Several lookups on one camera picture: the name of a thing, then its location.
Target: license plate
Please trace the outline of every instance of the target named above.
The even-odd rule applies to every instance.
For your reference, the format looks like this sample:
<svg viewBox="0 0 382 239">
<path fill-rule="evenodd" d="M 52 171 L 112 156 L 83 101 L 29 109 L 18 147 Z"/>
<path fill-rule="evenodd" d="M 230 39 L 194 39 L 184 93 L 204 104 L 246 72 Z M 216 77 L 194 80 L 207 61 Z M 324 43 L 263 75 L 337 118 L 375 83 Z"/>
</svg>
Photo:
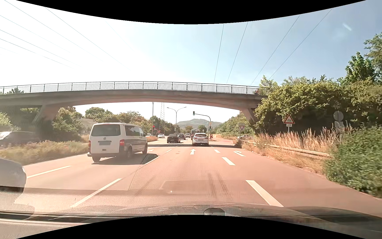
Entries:
<svg viewBox="0 0 382 239">
<path fill-rule="evenodd" d="M 100 145 L 110 145 L 111 141 L 98 141 Z"/>
</svg>

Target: asphalt road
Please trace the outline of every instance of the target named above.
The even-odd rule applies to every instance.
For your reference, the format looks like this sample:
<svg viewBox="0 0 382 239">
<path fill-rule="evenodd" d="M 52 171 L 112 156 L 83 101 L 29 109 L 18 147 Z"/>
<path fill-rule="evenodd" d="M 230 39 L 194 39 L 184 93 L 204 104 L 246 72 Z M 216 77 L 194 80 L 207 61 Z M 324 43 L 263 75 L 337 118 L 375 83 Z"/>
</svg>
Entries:
<svg viewBox="0 0 382 239">
<path fill-rule="evenodd" d="M 330 182 L 314 173 L 233 147 L 215 138 L 209 147 L 191 140 L 149 142 L 133 159 L 84 155 L 25 166 L 26 188 L 18 204 L 35 212 L 86 206 L 172 206 L 245 203 L 316 206 L 382 217 L 382 199 Z"/>
</svg>

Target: pedestrian bridge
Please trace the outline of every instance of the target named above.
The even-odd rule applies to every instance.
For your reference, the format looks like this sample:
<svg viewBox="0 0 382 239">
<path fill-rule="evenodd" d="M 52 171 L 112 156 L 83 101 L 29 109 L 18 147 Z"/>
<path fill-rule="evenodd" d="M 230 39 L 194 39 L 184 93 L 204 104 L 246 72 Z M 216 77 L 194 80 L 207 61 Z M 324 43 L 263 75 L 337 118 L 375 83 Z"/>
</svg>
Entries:
<svg viewBox="0 0 382 239">
<path fill-rule="evenodd" d="M 0 87 L 0 106 L 40 107 L 35 120 L 53 120 L 58 110 L 117 102 L 168 102 L 215 106 L 243 111 L 255 122 L 253 110 L 271 88 L 177 82 L 84 82 Z"/>
</svg>

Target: blue sky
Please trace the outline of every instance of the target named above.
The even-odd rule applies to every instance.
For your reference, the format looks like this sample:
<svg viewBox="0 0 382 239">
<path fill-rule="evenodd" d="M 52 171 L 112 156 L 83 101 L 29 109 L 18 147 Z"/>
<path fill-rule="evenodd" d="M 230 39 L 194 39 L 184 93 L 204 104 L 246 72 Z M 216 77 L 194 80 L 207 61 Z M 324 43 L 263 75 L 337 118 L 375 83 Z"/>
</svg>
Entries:
<svg viewBox="0 0 382 239">
<path fill-rule="evenodd" d="M 1 16 L 0 29 L 48 52 L 2 31 L 0 31 L 0 38 L 69 66 L 0 40 L 0 47 L 6 49 L 0 48 L 0 86 L 115 80 L 227 82 L 250 85 L 298 17 L 294 15 L 249 22 L 231 76 L 227 80 L 246 22 L 225 24 L 215 78 L 222 24 L 137 23 L 49 8 L 82 35 L 124 64 L 130 69 L 128 70 L 44 7 L 14 0 L 7 1 L 84 50 L 6 1 L 0 0 L 0 15 L 48 41 Z M 263 75 L 268 78 L 272 76 L 328 11 L 329 9 L 326 9 L 300 15 L 252 85 L 257 85 Z M 356 51 L 365 53 L 363 42 L 381 31 L 382 0 L 366 0 L 333 8 L 272 79 L 281 83 L 288 76 L 308 78 L 318 78 L 322 74 L 332 78 L 344 76 L 344 68 L 350 56 Z M 152 104 L 140 102 L 92 106 L 103 107 L 114 113 L 135 110 L 148 118 L 151 116 Z M 192 111 L 210 115 L 213 121 L 219 122 L 224 122 L 238 113 L 236 110 L 209 106 L 171 103 L 166 103 L 165 106 L 174 109 L 187 106 L 179 111 L 178 121 L 194 118 Z M 91 106 L 77 106 L 77 110 L 83 113 L 89 107 Z M 160 103 L 156 102 L 154 108 L 155 115 L 159 117 Z M 174 111 L 166 108 L 165 119 L 174 122 Z"/>
</svg>

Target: bridge railing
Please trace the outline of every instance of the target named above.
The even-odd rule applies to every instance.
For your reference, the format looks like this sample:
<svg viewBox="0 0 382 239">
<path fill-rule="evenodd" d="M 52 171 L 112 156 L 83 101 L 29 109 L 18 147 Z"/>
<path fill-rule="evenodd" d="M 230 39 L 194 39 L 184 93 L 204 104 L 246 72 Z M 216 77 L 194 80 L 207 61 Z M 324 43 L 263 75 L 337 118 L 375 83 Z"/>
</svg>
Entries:
<svg viewBox="0 0 382 239">
<path fill-rule="evenodd" d="M 120 82 L 82 82 L 51 83 L 36 85 L 14 85 L 0 87 L 0 94 L 40 93 L 56 91 L 94 91 L 94 90 L 167 90 L 200 91 L 230 94 L 257 94 L 267 96 L 273 89 L 246 85 L 224 85 L 207 83 L 120 81 Z"/>
</svg>

